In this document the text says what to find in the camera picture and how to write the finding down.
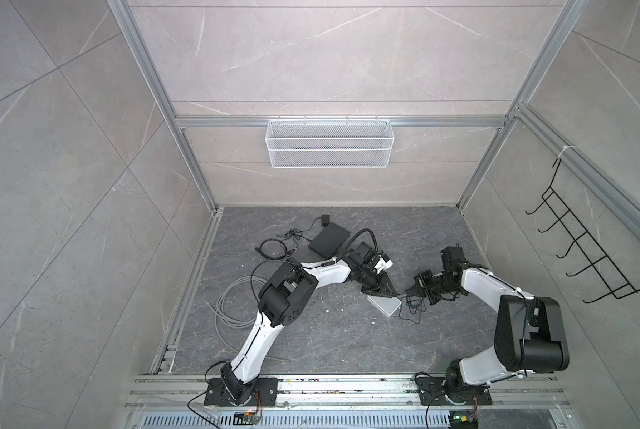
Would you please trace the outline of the white rectangular box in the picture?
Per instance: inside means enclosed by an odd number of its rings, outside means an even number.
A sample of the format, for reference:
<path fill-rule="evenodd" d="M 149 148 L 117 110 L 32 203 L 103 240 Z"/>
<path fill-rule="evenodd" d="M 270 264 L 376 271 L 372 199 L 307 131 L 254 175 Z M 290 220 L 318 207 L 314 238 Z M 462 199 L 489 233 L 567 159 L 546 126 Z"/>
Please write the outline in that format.
<path fill-rule="evenodd" d="M 367 300 L 387 317 L 396 315 L 402 305 L 402 301 L 397 297 L 385 298 L 368 295 Z"/>

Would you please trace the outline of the dark grey network switch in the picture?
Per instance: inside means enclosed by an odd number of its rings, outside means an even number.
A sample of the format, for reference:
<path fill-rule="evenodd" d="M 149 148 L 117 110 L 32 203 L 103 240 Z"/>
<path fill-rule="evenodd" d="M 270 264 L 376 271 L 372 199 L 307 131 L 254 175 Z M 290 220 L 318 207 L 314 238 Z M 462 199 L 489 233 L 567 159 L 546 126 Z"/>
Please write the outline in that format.
<path fill-rule="evenodd" d="M 329 223 L 310 242 L 309 249 L 323 259 L 335 256 L 343 243 L 350 237 L 350 232 L 337 223 Z"/>

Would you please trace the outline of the black power adapter with cord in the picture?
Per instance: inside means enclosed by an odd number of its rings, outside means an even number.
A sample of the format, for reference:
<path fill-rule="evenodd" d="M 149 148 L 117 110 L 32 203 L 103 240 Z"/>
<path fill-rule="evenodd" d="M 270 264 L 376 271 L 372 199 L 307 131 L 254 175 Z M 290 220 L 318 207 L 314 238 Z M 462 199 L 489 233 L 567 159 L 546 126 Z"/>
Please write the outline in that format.
<path fill-rule="evenodd" d="M 329 225 L 331 221 L 331 216 L 329 214 L 322 214 L 314 219 L 307 228 L 292 228 L 287 232 L 279 233 L 275 236 L 276 239 L 280 241 L 310 241 L 307 234 L 314 230 L 314 227 L 320 225 L 321 227 L 326 227 Z"/>

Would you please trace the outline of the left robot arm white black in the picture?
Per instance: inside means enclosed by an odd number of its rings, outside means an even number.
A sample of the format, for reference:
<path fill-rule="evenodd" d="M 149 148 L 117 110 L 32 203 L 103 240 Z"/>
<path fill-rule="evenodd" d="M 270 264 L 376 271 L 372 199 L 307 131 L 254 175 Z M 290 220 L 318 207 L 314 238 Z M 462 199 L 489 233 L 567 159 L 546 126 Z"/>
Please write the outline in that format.
<path fill-rule="evenodd" d="M 302 263 L 294 257 L 284 259 L 257 295 L 257 316 L 246 341 L 236 357 L 221 367 L 221 385 L 234 405 L 248 401 L 276 338 L 298 319 L 316 290 L 357 282 L 366 295 L 397 296 L 387 274 L 393 261 L 379 248 L 371 229 L 352 235 L 329 223 L 308 247 L 322 260 Z"/>

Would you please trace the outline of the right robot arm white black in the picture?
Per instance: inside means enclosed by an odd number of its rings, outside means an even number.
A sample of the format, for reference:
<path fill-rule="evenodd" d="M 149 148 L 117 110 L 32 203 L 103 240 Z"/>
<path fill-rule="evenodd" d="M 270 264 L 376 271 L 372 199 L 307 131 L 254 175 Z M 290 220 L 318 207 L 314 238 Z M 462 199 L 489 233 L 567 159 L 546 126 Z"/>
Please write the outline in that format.
<path fill-rule="evenodd" d="M 442 250 L 441 260 L 443 271 L 415 275 L 410 291 L 431 305 L 472 294 L 496 312 L 496 325 L 492 346 L 450 363 L 432 402 L 465 405 L 496 382 L 568 368 L 570 351 L 556 300 L 510 285 L 471 263 L 459 246 Z"/>

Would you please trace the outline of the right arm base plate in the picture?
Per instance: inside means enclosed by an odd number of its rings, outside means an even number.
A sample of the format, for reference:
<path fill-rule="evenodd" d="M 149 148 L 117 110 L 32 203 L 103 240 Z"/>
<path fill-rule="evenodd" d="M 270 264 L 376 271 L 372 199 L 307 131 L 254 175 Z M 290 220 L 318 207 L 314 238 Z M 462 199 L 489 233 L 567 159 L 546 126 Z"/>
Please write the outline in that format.
<path fill-rule="evenodd" d="M 493 400 L 487 386 L 449 382 L 445 377 L 416 375 L 417 393 L 424 406 L 491 406 Z"/>

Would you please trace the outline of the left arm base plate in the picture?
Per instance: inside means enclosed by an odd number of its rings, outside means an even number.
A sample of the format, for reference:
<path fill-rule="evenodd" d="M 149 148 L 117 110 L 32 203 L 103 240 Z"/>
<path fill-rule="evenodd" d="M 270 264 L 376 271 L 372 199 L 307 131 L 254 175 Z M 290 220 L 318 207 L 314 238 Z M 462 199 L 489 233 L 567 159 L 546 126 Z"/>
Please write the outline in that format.
<path fill-rule="evenodd" d="M 235 380 L 232 384 L 234 393 L 228 389 L 228 384 L 221 378 L 214 378 L 205 391 L 205 406 L 220 407 L 273 407 L 278 395 L 279 380 L 273 377 L 258 377 L 248 384 L 239 384 Z"/>

